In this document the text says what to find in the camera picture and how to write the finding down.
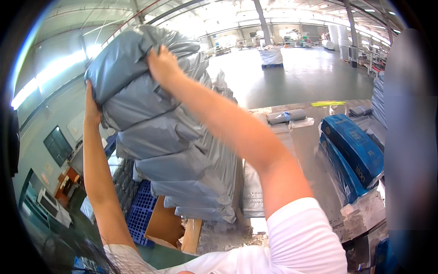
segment brown cardboard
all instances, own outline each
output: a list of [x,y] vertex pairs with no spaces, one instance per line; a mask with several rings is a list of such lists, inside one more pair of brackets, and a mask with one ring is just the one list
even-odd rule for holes
[[184,236],[181,251],[195,254],[198,247],[201,224],[202,220],[189,219],[187,223],[187,228],[189,229],[185,230],[181,225],[181,217],[175,215],[175,207],[165,208],[164,196],[159,196],[146,229],[145,238],[152,240],[156,244],[178,249],[177,241]]

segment stainless steel table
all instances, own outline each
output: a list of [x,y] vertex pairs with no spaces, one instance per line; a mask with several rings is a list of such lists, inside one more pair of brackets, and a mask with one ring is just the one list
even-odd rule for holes
[[[319,146],[318,125],[324,117],[339,113],[348,115],[350,108],[358,106],[370,107],[371,101],[348,100],[345,101],[344,105],[322,107],[314,107],[311,103],[300,103],[249,110],[254,115],[266,115],[301,108],[306,111],[307,117],[314,118],[312,126],[294,128],[290,132],[293,153],[300,163],[304,176],[311,185],[315,198],[326,213],[333,231],[338,235],[341,242],[346,242],[350,238],[344,228],[343,216],[340,212],[342,204],[334,187],[334,184],[338,183],[338,179],[328,158],[325,157]],[[245,245],[268,245],[266,235],[263,235],[263,233],[254,235],[252,233],[249,219],[237,216],[234,224],[203,221],[196,255],[214,251],[228,251]]]

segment window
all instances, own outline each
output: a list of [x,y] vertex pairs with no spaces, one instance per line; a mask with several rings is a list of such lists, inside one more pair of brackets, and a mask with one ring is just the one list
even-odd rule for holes
[[73,149],[68,144],[58,126],[44,140],[44,145],[59,167],[67,160]]

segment blue pallet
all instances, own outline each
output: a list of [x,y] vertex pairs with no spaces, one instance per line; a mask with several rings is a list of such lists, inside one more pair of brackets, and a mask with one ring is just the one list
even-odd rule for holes
[[145,232],[156,202],[156,198],[151,194],[151,182],[143,181],[126,220],[132,240],[142,246],[153,247],[155,245],[153,241],[145,238]]
[[261,65],[262,68],[282,68],[283,63],[281,64],[270,64],[270,65]]

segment blue package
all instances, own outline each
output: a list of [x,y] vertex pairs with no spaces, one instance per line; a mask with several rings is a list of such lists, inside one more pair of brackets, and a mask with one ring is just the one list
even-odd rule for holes
[[383,176],[383,153],[368,135],[344,114],[322,120],[321,130],[336,146],[366,189]]
[[335,169],[348,202],[353,203],[359,196],[365,194],[367,190],[361,185],[359,179],[345,160],[344,156],[342,156],[339,150],[324,133],[321,133],[319,143]]

